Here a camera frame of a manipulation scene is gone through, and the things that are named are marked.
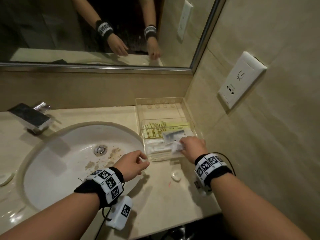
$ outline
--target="white sink basin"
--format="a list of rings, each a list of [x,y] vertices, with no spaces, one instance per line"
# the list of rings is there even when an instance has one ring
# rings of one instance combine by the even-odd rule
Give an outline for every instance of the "white sink basin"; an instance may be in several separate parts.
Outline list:
[[[106,145],[107,152],[96,156],[94,149]],[[38,210],[68,196],[87,175],[111,167],[123,154],[143,151],[142,139],[132,130],[109,122],[69,126],[37,145],[18,170],[23,198]],[[140,177],[127,182],[122,195],[129,193]]]

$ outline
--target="electrical outlet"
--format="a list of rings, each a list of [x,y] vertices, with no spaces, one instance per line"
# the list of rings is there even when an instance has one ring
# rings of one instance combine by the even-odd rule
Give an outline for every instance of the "electrical outlet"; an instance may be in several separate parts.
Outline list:
[[[221,98],[231,109],[267,67],[248,52],[243,52],[219,90]]]
[[[185,0],[184,6],[182,9],[182,14],[180,17],[180,22],[178,25],[178,36],[181,39],[181,41],[183,40],[184,33],[186,32],[186,26],[187,26],[192,8],[193,6],[187,0]]]

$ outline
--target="faucet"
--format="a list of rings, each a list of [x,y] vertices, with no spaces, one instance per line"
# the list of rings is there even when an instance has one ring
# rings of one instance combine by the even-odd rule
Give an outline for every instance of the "faucet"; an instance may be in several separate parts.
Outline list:
[[[44,114],[50,107],[43,101],[38,102],[33,107],[19,103],[9,109],[8,112],[14,115],[29,133],[40,135],[53,123],[53,119]]]

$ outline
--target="sink drain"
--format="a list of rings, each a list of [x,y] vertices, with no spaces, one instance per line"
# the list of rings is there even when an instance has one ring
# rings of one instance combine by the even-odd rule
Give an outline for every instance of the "sink drain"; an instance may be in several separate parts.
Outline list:
[[[94,149],[94,154],[97,157],[101,157],[102,155],[105,155],[107,153],[108,147],[106,145],[98,145]]]

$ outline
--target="reflected wristband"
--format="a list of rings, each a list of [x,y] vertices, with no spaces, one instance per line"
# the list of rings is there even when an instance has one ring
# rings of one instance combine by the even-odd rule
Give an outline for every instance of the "reflected wristband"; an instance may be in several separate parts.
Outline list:
[[[100,200],[99,209],[117,203],[118,197],[123,192],[123,175],[114,167],[96,170],[87,176],[78,186],[75,193],[96,193]]]
[[[201,182],[202,186],[210,186],[210,182],[214,178],[218,178],[226,173],[232,173],[227,164],[214,153],[203,154],[199,156],[195,162],[195,174]]]
[[[144,37],[148,40],[150,37],[157,38],[157,28],[154,25],[149,25],[144,30]]]
[[[109,38],[111,34],[113,34],[113,28],[102,20],[98,20],[96,22],[96,32],[102,37],[105,41]]]

